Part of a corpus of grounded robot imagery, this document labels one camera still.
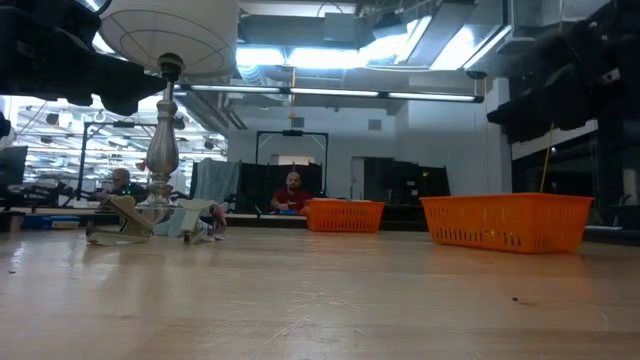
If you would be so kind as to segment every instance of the table surface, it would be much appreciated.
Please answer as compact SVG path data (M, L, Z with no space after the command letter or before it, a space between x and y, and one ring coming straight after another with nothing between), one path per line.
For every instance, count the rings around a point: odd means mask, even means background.
M640 249L532 256L427 236L1 235L0 359L638 358Z

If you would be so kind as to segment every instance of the orange basket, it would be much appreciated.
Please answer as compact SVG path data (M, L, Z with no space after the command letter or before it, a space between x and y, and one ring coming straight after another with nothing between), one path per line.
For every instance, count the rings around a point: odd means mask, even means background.
M312 231L377 232L384 203L309 200L307 226Z
M420 200L435 242L538 254L580 247L592 199L524 193Z

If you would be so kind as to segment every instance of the man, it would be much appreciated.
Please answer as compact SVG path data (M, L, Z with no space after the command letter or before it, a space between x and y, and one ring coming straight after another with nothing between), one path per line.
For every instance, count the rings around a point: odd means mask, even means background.
M104 199L107 195L129 195L136 199L136 203L143 202L147 199L147 190L137 183L131 182L131 174L129 174L129 170L113 170L111 180L113 181L113 190L109 193L106 193L105 191L96 193L96 198L98 200Z
M300 175L296 172L289 173L287 175L287 188L276 191L273 194L271 206L278 210L296 210L296 212L300 212L304 209L304 203L313 198L311 193L300 189L301 185Z

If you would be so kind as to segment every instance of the duct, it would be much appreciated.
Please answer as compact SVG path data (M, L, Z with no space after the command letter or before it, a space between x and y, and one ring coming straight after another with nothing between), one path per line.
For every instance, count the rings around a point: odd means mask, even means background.
M431 65L476 8L475 0L443 0L427 30L407 59L409 65Z
M247 125L240 119L240 116L230 108L223 109L229 120L234 124L238 130L247 130Z
M195 91L189 91L186 95L178 97L179 101L191 111L193 119L200 124L205 130L227 135L229 132L229 121L216 106L205 98L216 96L217 94L199 94Z
M249 86L289 86L288 83L284 81L275 81L269 77L267 77L264 67L258 65L238 65L238 73L242 77L242 80ZM270 99L276 101L289 101L289 95L281 95L281 94L264 94L262 96L266 96Z
M344 22L344 33L351 38L332 40L341 29L325 26L325 18L299 16L251 15L240 19L239 39L252 45L290 47L334 47L359 49L375 40L364 19L353 17Z

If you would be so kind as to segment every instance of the white lamp shade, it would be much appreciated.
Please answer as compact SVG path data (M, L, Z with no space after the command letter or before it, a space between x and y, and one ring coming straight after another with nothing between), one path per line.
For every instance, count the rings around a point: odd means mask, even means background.
M235 68L237 0L114 0L100 35L129 61L159 71L173 53L190 77L223 76Z

